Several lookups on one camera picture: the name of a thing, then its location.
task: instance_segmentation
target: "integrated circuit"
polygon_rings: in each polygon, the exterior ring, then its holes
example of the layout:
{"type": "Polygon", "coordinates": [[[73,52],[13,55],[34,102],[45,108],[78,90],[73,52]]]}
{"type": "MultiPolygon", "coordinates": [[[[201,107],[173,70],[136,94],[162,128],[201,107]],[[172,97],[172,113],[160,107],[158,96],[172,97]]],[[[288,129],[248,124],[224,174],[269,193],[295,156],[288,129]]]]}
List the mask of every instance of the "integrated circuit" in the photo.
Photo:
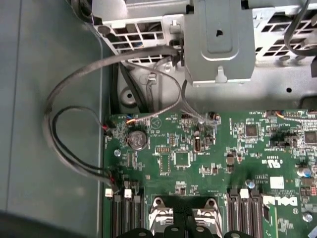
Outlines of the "integrated circuit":
{"type": "Polygon", "coordinates": [[[175,152],[174,165],[176,167],[190,167],[190,152],[175,152]]]}
{"type": "Polygon", "coordinates": [[[254,125],[254,124],[246,125],[246,136],[247,137],[258,136],[257,125],[254,125]]]}
{"type": "Polygon", "coordinates": [[[156,147],[156,153],[170,153],[170,147],[156,147]]]}
{"type": "Polygon", "coordinates": [[[306,144],[317,144],[316,131],[305,131],[304,138],[306,144]]]}
{"type": "Polygon", "coordinates": [[[170,155],[161,155],[159,158],[160,175],[169,175],[170,173],[170,155]]]}

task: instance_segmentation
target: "white label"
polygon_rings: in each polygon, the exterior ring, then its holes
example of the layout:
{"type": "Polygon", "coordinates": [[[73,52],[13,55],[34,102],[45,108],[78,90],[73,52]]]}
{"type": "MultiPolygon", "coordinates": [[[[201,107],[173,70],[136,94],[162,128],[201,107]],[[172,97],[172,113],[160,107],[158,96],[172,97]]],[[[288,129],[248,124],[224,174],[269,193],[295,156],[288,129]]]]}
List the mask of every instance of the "white label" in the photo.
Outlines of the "white label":
{"type": "Polygon", "coordinates": [[[281,163],[278,160],[267,160],[267,164],[273,169],[279,169],[281,167],[281,163]]]}
{"type": "Polygon", "coordinates": [[[263,203],[265,205],[284,205],[284,206],[298,206],[297,197],[273,197],[273,196],[263,196],[263,203]]]}
{"type": "Polygon", "coordinates": [[[284,177],[270,177],[269,184],[271,189],[284,189],[284,177]]]}

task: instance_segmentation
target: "screw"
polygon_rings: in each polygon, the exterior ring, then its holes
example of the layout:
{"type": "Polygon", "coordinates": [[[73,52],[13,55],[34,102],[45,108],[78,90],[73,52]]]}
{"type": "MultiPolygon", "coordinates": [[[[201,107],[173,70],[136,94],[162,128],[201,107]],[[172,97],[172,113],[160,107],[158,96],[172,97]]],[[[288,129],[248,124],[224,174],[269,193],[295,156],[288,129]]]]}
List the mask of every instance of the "screw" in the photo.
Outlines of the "screw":
{"type": "Polygon", "coordinates": [[[312,222],[313,216],[309,212],[305,212],[305,213],[303,213],[303,220],[305,222],[312,222]]]}
{"type": "Polygon", "coordinates": [[[209,206],[213,207],[214,206],[214,201],[210,200],[208,204],[209,204],[209,206]]]}
{"type": "Polygon", "coordinates": [[[121,150],[116,149],[116,150],[114,150],[113,154],[114,154],[115,157],[120,157],[121,156],[121,150]]]}
{"type": "Polygon", "coordinates": [[[165,65],[165,67],[164,67],[165,72],[166,72],[166,73],[169,73],[169,72],[170,72],[170,69],[171,69],[170,63],[167,63],[167,64],[165,65]]]}

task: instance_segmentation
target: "cable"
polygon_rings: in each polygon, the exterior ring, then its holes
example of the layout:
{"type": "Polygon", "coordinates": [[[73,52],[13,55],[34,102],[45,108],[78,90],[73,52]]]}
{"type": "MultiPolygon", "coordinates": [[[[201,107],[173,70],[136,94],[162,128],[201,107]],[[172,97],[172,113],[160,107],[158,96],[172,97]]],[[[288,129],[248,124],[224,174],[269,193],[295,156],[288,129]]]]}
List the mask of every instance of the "cable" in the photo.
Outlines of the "cable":
{"type": "Polygon", "coordinates": [[[128,88],[131,90],[131,93],[135,99],[135,102],[139,108],[140,113],[148,113],[149,109],[147,107],[145,97],[140,87],[134,81],[132,75],[130,74],[130,72],[128,72],[127,68],[122,63],[119,63],[119,67],[124,78],[124,81],[127,83],[128,88]]]}
{"type": "Polygon", "coordinates": [[[186,97],[185,97],[185,92],[186,92],[186,86],[187,86],[187,80],[184,81],[182,89],[181,89],[181,94],[182,94],[182,100],[185,109],[189,110],[195,117],[200,119],[201,121],[205,122],[206,124],[209,125],[215,125],[215,123],[212,120],[209,120],[208,118],[203,117],[200,115],[194,108],[190,106],[190,104],[187,102],[186,97]]]}
{"type": "Polygon", "coordinates": [[[317,121],[317,119],[311,119],[311,118],[296,118],[296,117],[286,117],[279,113],[275,113],[279,118],[282,118],[283,120],[292,120],[297,122],[308,122],[308,121],[317,121]]]}
{"type": "MultiPolygon", "coordinates": [[[[165,57],[160,59],[158,62],[156,62],[153,66],[154,69],[159,68],[161,65],[168,63],[171,61],[171,57],[165,57]]],[[[155,84],[154,80],[147,81],[146,85],[146,93],[147,93],[147,102],[148,102],[148,109],[150,112],[154,112],[154,103],[153,103],[153,93],[152,93],[152,85],[155,84]]]]}
{"type": "Polygon", "coordinates": [[[86,108],[86,107],[81,107],[81,106],[69,106],[66,108],[61,109],[58,113],[56,113],[56,115],[54,116],[53,120],[52,120],[52,132],[53,132],[53,138],[55,140],[55,142],[58,144],[58,146],[60,146],[63,150],[65,150],[69,155],[71,155],[81,166],[86,167],[87,169],[93,169],[93,170],[99,170],[99,171],[105,171],[107,172],[107,170],[105,170],[104,168],[101,167],[96,167],[90,164],[87,164],[86,162],[80,160],[75,154],[73,154],[73,152],[71,152],[67,146],[62,143],[62,141],[60,140],[58,134],[57,134],[57,130],[56,130],[56,125],[57,125],[57,121],[58,118],[65,112],[67,111],[78,111],[78,112],[88,112],[89,114],[91,114],[93,116],[93,118],[95,119],[95,121],[97,122],[97,124],[99,125],[99,127],[101,127],[102,129],[106,129],[105,125],[102,125],[102,123],[99,121],[97,114],[91,110],[90,108],[86,108]]]}
{"type": "Polygon", "coordinates": [[[155,56],[155,55],[176,56],[177,54],[178,54],[177,50],[167,46],[139,49],[132,52],[126,52],[120,55],[111,56],[106,59],[101,59],[99,61],[93,62],[87,66],[81,67],[80,69],[76,70],[75,72],[73,72],[72,74],[64,78],[49,94],[45,102],[44,120],[43,120],[43,133],[44,133],[45,139],[48,143],[48,146],[51,147],[57,153],[61,162],[81,175],[106,183],[108,186],[112,187],[114,192],[118,191],[117,186],[113,183],[114,182],[113,178],[109,176],[104,176],[100,174],[99,172],[95,172],[86,168],[85,164],[79,163],[79,161],[77,160],[78,158],[76,158],[73,153],[70,152],[69,153],[70,157],[67,157],[67,155],[65,155],[65,153],[59,148],[57,144],[57,142],[59,142],[57,140],[58,136],[56,136],[55,134],[55,131],[54,131],[55,127],[51,126],[51,118],[50,118],[55,98],[69,84],[76,82],[77,80],[80,79],[80,77],[96,69],[102,68],[104,66],[108,66],[117,62],[134,59],[134,58],[142,58],[142,57],[155,56]]]}
{"type": "Polygon", "coordinates": [[[177,88],[178,88],[178,97],[177,97],[177,100],[176,100],[172,105],[170,105],[170,106],[168,106],[168,107],[166,107],[166,108],[164,108],[164,109],[162,109],[162,110],[159,110],[159,111],[156,112],[156,113],[150,114],[150,115],[148,115],[148,116],[144,116],[144,117],[141,117],[141,118],[135,118],[135,119],[128,120],[126,123],[137,122],[137,121],[146,120],[146,119],[150,119],[150,118],[152,118],[152,117],[158,116],[158,115],[160,115],[160,114],[162,114],[162,113],[164,113],[164,112],[167,112],[167,111],[171,110],[171,109],[174,108],[177,104],[179,104],[179,102],[182,100],[182,97],[181,97],[181,87],[180,87],[178,81],[177,81],[174,77],[168,75],[167,73],[161,72],[161,71],[159,71],[159,70],[156,70],[156,69],[153,69],[153,68],[150,68],[150,67],[146,67],[146,66],[142,66],[142,65],[138,65],[138,64],[134,64],[134,63],[130,63],[130,62],[126,62],[126,63],[127,63],[128,65],[131,65],[131,66],[134,66],[134,67],[139,67],[139,68],[142,68],[142,69],[146,69],[146,70],[148,70],[148,71],[150,71],[150,72],[153,72],[153,73],[158,73],[158,74],[165,75],[165,76],[169,77],[170,79],[172,79],[172,80],[175,82],[175,84],[176,84],[176,86],[177,86],[177,88]]]}
{"type": "Polygon", "coordinates": [[[293,35],[295,33],[295,30],[298,28],[299,24],[303,20],[307,8],[310,4],[311,0],[306,0],[305,5],[301,9],[301,11],[296,15],[294,20],[292,21],[291,25],[287,28],[285,35],[284,35],[284,43],[285,46],[294,54],[298,56],[305,56],[305,57],[310,57],[310,56],[317,56],[317,48],[314,49],[309,49],[309,50],[296,50],[293,47],[291,47],[291,40],[293,38],[293,35]]]}
{"type": "Polygon", "coordinates": [[[81,67],[75,72],[71,73],[69,76],[64,78],[49,94],[46,104],[45,104],[45,113],[52,110],[53,102],[56,96],[70,83],[76,82],[82,76],[93,72],[99,68],[118,63],[125,60],[130,60],[134,58],[143,58],[147,56],[156,56],[156,55],[172,55],[176,56],[178,54],[178,50],[169,46],[156,46],[156,47],[148,47],[143,49],[137,49],[134,51],[122,53],[116,56],[110,56],[106,59],[101,59],[96,62],[93,62],[87,66],[81,67]]]}

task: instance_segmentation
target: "sticker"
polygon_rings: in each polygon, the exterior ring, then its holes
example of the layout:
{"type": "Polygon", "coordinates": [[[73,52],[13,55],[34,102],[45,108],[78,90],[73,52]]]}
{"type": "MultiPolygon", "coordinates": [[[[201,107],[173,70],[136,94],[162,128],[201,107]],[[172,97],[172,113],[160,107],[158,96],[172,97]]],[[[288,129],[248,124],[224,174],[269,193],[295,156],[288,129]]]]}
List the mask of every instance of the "sticker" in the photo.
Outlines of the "sticker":
{"type": "Polygon", "coordinates": [[[271,189],[284,189],[284,177],[270,177],[269,184],[271,189]]]}

